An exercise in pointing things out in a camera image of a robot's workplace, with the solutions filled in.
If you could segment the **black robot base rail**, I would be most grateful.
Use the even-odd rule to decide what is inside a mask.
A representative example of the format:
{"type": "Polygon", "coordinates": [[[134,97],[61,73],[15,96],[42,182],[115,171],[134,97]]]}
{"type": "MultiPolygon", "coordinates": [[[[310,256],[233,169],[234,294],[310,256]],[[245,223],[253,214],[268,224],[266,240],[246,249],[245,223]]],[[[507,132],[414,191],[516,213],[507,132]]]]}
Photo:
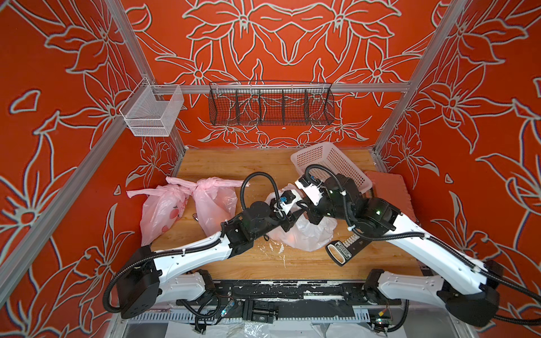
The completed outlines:
{"type": "Polygon", "coordinates": [[[396,321],[404,308],[400,300],[370,301],[362,280],[217,280],[214,288],[194,301],[194,310],[219,315],[233,301],[227,320],[369,323],[378,318],[396,321]]]}

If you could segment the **white translucent plastic bag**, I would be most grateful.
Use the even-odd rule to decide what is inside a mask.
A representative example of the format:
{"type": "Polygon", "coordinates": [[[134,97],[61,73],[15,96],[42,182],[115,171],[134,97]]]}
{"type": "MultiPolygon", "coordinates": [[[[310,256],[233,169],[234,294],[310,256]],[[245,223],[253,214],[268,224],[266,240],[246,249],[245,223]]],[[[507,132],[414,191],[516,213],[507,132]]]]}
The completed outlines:
{"type": "Polygon", "coordinates": [[[270,231],[268,236],[270,239],[282,242],[292,248],[313,252],[324,247],[332,240],[337,225],[338,221],[328,217],[324,217],[316,225],[311,223],[303,214],[288,232],[278,227],[270,231]]]}

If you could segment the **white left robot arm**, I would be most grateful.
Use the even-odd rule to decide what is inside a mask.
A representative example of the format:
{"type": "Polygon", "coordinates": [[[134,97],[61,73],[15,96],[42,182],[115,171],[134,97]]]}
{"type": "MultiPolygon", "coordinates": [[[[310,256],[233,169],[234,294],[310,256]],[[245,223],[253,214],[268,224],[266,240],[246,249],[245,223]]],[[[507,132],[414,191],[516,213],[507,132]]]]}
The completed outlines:
{"type": "Polygon", "coordinates": [[[198,242],[160,252],[153,252],[148,246],[139,249],[105,288],[104,309],[129,319],[156,303],[196,299],[194,292],[182,292],[177,282],[180,276],[209,263],[239,256],[274,229],[289,230],[300,216],[292,209],[301,199],[296,189],[280,192],[268,173],[248,175],[240,186],[241,213],[223,221],[218,232],[198,242]],[[269,180],[275,197],[269,204],[255,201],[247,205],[245,190],[250,180],[258,176],[269,180]]]}

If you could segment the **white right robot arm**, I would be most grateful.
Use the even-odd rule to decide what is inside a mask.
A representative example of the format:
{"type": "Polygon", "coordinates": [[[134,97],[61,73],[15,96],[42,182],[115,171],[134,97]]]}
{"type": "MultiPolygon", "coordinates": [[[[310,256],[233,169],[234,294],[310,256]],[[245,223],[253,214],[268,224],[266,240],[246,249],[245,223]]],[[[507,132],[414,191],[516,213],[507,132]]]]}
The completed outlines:
{"type": "Polygon", "coordinates": [[[492,320],[514,325],[538,326],[540,319],[499,315],[502,285],[540,300],[531,290],[503,278],[503,267],[495,261],[482,262],[457,251],[422,229],[386,200],[366,198],[354,181],[329,168],[312,164],[296,181],[306,194],[307,215],[317,224],[330,217],[346,221],[354,241],[334,241],[327,249],[332,260],[345,265],[372,242],[391,243],[436,272],[435,277],[397,275],[382,269],[371,271],[364,284],[371,301],[403,299],[445,308],[455,318],[475,327],[492,320]]]}

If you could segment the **pink plastic bag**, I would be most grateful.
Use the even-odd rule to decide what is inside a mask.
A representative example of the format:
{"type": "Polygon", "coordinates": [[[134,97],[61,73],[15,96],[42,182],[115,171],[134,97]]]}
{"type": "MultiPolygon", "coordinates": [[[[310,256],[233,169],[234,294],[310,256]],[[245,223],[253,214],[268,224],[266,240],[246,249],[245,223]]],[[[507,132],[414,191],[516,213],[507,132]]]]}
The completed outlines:
{"type": "Polygon", "coordinates": [[[191,191],[177,184],[167,184],[153,189],[131,190],[126,194],[129,198],[139,195],[147,196],[139,222],[142,234],[141,246],[147,246],[169,231],[176,220],[183,215],[191,191]]]}
{"type": "Polygon", "coordinates": [[[193,183],[177,177],[168,177],[166,182],[178,184],[191,191],[198,223],[207,237],[220,231],[221,223],[229,221],[236,215],[238,196],[235,189],[242,186],[242,180],[208,177],[193,183]]]}

